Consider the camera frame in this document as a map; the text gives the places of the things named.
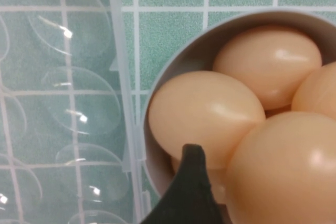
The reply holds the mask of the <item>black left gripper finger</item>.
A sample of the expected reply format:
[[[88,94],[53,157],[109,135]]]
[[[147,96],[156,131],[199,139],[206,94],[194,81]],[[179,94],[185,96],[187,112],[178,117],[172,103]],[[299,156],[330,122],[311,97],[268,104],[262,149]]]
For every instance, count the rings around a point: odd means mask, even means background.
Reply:
[[[211,191],[201,146],[185,144],[182,160],[166,193],[142,221],[147,224],[223,223]]]

